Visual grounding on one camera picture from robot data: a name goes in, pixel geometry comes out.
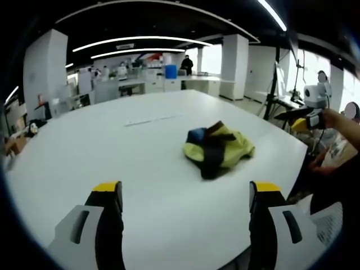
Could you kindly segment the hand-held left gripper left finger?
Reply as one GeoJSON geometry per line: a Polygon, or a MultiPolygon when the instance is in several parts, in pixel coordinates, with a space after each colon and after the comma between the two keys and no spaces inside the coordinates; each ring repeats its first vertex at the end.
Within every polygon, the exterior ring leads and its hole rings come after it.
{"type": "Polygon", "coordinates": [[[55,227],[47,250],[62,269],[124,269],[120,181],[97,185],[55,227]]]}

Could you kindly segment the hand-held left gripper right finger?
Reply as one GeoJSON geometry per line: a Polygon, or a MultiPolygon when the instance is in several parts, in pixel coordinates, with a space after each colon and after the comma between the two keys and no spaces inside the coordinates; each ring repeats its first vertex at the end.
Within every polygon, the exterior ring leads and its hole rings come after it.
{"type": "Polygon", "coordinates": [[[323,254],[317,227],[269,182],[250,182],[249,269],[310,269],[323,254]]]}

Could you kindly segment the person's right hand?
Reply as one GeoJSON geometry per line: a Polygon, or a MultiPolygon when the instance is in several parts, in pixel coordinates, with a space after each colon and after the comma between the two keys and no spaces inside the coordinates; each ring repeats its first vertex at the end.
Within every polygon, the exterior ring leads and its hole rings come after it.
{"type": "Polygon", "coordinates": [[[341,114],[329,108],[322,110],[322,116],[327,129],[337,129],[338,121],[342,117],[341,114]]]}

